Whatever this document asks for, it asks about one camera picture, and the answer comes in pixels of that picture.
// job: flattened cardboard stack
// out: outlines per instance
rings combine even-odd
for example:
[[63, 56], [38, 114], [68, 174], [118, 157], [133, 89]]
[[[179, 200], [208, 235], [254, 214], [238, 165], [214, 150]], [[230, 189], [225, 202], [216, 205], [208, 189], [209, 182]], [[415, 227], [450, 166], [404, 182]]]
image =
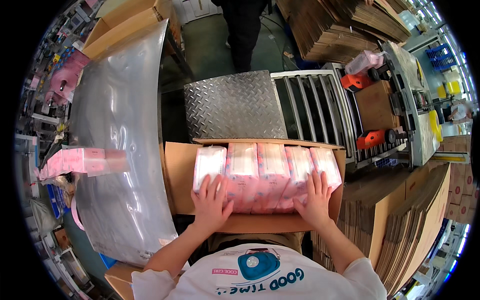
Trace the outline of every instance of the flattened cardboard stack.
[[[405, 169], [378, 169], [344, 188], [338, 228], [377, 266], [387, 218], [403, 204], [405, 198], [421, 187], [428, 167], [409, 173]], [[314, 260], [334, 271], [325, 243], [314, 231], [311, 234], [317, 252]]]
[[277, 5], [304, 60], [348, 63], [376, 41], [404, 42], [410, 32], [385, 0], [367, 6], [358, 0], [281, 0]]
[[393, 8], [396, 13], [407, 11], [408, 6], [405, 0], [387, 0], [388, 4]]
[[388, 294], [395, 294], [425, 259], [442, 225], [450, 165], [438, 166], [425, 184], [390, 214], [375, 269]]

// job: yellow container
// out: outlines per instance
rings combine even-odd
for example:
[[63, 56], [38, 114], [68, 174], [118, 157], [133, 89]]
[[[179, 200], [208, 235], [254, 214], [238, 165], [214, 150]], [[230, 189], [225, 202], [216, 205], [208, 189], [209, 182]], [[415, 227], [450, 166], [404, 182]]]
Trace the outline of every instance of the yellow container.
[[[450, 81], [450, 82], [447, 82], [446, 85], [447, 85], [447, 88], [448, 88], [448, 92], [451, 95], [461, 93], [460, 85], [458, 84], [458, 81]], [[445, 93], [445, 89], [444, 89], [443, 85], [437, 87], [437, 94], [440, 98], [446, 98], [447, 97], [447, 94]]]

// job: red label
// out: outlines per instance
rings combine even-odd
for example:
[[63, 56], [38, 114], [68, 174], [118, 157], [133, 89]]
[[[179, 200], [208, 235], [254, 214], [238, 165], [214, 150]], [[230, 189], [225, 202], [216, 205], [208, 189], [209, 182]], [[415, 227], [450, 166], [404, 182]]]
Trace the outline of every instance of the red label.
[[236, 269], [212, 269], [212, 274], [238, 275], [239, 271]]

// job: person's right hand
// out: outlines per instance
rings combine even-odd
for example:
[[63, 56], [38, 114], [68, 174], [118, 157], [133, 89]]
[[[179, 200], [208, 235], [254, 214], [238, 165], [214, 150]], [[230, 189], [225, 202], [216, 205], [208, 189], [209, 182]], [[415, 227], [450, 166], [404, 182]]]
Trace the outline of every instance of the person's right hand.
[[307, 223], [316, 229], [321, 228], [332, 221], [328, 216], [328, 201], [332, 195], [332, 188], [328, 187], [325, 172], [320, 176], [317, 172], [308, 174], [307, 193], [305, 204], [293, 198], [293, 206]]

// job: yellow tape roll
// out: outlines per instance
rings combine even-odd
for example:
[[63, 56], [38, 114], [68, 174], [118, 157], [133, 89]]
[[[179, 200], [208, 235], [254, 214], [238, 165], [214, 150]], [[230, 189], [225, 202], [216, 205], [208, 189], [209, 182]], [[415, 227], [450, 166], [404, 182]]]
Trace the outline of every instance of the yellow tape roll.
[[442, 135], [442, 126], [438, 123], [437, 112], [435, 110], [431, 110], [429, 112], [429, 117], [430, 117], [430, 127], [433, 131], [433, 134], [435, 134], [435, 138], [439, 142], [443, 141], [444, 137]]

